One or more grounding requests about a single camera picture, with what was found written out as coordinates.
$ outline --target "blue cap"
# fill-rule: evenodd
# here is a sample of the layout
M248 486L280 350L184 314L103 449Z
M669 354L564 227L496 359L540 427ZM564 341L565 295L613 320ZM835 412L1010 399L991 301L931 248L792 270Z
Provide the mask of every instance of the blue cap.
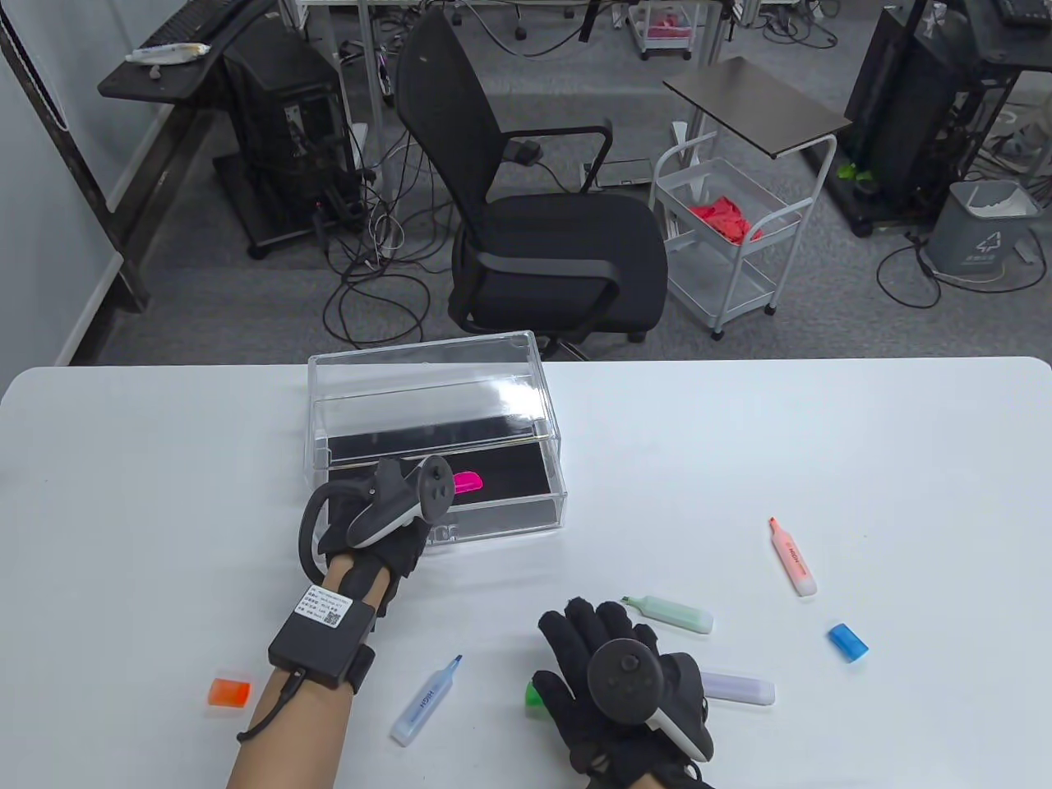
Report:
M862 639L851 632L851 628L843 623L829 631L829 640L848 659L848 663L854 663L869 651L869 647L863 644Z

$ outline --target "chair seat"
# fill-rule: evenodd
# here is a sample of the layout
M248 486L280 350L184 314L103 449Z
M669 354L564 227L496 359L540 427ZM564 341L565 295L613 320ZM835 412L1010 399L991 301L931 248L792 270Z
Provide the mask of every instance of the chair seat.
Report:
M621 294L595 327L599 331L649 331L665 307L668 262L653 214L624 195L526 195L495 200L481 217L479 247L509 258L605 260L621 277ZM489 330L560 328L599 294L595 283L551 288L544 281L492 278L472 309ZM546 316L539 304L549 304Z

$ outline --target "gray trash bin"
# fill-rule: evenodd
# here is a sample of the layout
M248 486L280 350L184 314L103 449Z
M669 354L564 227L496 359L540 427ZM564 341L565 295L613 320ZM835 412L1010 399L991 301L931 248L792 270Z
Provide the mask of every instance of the gray trash bin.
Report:
M953 277L996 271L1040 215L1040 206L1015 181L951 184L922 254L936 270Z

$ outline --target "orange cap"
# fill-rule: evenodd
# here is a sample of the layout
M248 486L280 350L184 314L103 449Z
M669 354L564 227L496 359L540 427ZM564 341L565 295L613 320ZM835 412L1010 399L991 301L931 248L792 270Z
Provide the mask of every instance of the orange cap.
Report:
M209 707L237 707L243 709L252 694L252 685L237 680L213 680L208 689Z

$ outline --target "label sticker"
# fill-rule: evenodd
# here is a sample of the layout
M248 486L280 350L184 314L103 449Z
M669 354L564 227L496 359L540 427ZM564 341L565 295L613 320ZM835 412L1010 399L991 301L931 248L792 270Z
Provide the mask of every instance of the label sticker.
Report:
M328 589L311 586L303 599L297 603L296 612L308 620L321 622L323 625L339 627L340 623L343 622L343 615L347 613L347 609L353 602L350 598L330 592Z

